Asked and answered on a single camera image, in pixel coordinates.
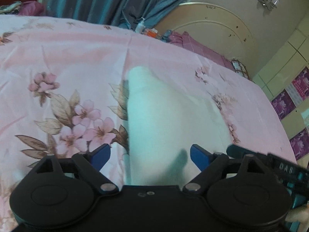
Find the white small garment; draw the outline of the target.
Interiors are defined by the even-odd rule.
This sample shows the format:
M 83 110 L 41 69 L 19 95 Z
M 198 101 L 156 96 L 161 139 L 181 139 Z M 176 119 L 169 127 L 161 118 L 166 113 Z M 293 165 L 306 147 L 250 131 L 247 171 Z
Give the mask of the white small garment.
M 210 97 L 180 92 L 146 67 L 129 71 L 128 89 L 129 184 L 183 186 L 199 173 L 193 144 L 222 153 L 232 144 Z

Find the purple patterned lower tile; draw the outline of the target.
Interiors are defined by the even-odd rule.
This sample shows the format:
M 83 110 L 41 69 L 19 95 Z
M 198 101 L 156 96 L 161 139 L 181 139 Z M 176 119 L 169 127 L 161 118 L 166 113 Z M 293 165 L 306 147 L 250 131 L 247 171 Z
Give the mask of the purple patterned lower tile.
M 290 139 L 290 144 L 294 152 L 296 160 L 301 159 L 302 157 L 308 154 L 309 146 L 309 136 L 308 129 L 305 128 Z

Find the pink floral bed sheet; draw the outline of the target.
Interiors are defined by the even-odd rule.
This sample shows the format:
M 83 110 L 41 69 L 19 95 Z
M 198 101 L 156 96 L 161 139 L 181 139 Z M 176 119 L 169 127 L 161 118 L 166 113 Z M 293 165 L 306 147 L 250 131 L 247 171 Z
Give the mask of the pink floral bed sheet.
M 210 97 L 232 143 L 294 162 L 263 90 L 194 52 L 130 30 L 52 17 L 1 16 L 1 231 L 17 223 L 16 185 L 51 154 L 70 158 L 111 146 L 101 169 L 129 184 L 128 73 L 146 67 L 188 95 Z

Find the patterned pillow corner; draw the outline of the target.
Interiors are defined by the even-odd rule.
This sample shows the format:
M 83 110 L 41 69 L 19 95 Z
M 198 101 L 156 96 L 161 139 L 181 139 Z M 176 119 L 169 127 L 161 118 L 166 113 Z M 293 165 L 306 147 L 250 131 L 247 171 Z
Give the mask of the patterned pillow corner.
M 250 80 L 250 76 L 248 74 L 246 67 L 240 61 L 233 59 L 232 65 L 233 65 L 235 72 L 238 75 L 240 75 L 243 78 L 246 78 L 247 80 Z

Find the magenta blanket by cream headboard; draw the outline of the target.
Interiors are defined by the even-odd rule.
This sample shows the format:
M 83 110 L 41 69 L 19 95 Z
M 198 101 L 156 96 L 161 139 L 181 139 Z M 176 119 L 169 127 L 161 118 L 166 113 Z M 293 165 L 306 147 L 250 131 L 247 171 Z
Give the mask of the magenta blanket by cream headboard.
M 178 32 L 172 32 L 169 36 L 169 43 L 182 47 L 188 51 L 194 52 L 198 55 L 201 55 L 211 61 L 223 66 L 227 69 L 232 70 L 235 72 L 235 69 L 232 63 L 226 59 L 223 55 L 213 51 L 212 49 L 208 48 L 207 46 L 199 43 L 195 39 L 193 39 L 188 32 L 184 32 L 179 34 Z

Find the cream round headboard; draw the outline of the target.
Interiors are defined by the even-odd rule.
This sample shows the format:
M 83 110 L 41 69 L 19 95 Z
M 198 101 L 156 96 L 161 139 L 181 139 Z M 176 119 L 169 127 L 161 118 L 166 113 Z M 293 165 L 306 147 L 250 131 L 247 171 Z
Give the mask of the cream round headboard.
M 219 5 L 203 2 L 182 3 L 154 27 L 159 34 L 172 30 L 187 32 L 194 40 L 225 58 L 238 60 L 254 75 L 257 64 L 255 39 L 236 14 Z

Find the orange small box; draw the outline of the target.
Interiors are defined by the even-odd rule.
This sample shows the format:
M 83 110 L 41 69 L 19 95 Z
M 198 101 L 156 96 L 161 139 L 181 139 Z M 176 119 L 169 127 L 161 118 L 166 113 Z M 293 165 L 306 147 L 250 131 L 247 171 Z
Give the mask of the orange small box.
M 158 31 L 154 28 L 152 28 L 152 29 L 146 28 L 143 31 L 143 34 L 146 35 L 146 36 L 152 37 L 152 38 L 156 38 L 157 35 L 158 35 Z

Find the white pump bottle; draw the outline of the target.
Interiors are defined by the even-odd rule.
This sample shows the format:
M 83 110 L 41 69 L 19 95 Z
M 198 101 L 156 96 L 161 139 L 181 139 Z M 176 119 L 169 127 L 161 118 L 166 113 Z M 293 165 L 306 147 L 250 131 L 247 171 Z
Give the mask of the white pump bottle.
M 145 28 L 144 18 L 142 17 L 141 20 L 139 21 L 139 23 L 137 24 L 136 28 L 135 28 L 135 33 L 142 34 L 144 28 Z

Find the magenta bedding by red headboard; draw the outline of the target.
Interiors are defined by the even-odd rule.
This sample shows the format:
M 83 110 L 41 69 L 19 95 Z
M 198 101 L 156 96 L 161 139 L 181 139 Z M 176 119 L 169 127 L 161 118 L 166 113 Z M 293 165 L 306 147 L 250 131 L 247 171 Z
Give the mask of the magenta bedding by red headboard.
M 21 15 L 21 16 L 43 16 L 46 9 L 43 4 L 37 1 L 15 1 L 10 5 L 0 6 L 1 15 Z

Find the purple patterned wall tile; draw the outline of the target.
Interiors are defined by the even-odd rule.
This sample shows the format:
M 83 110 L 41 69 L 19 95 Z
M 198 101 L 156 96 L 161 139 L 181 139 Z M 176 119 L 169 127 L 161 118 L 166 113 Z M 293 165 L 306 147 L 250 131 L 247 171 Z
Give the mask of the purple patterned wall tile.
M 288 116 L 308 98 L 308 67 L 305 67 L 299 75 L 272 101 L 271 104 L 280 120 Z

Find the silver wall hook fixture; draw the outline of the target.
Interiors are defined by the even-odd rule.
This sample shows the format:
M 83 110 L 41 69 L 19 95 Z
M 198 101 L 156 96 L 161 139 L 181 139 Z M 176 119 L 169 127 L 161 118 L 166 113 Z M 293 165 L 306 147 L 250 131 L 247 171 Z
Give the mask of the silver wall hook fixture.
M 272 11 L 276 9 L 279 3 L 279 0 L 257 0 L 262 6 L 266 7 L 267 10 Z

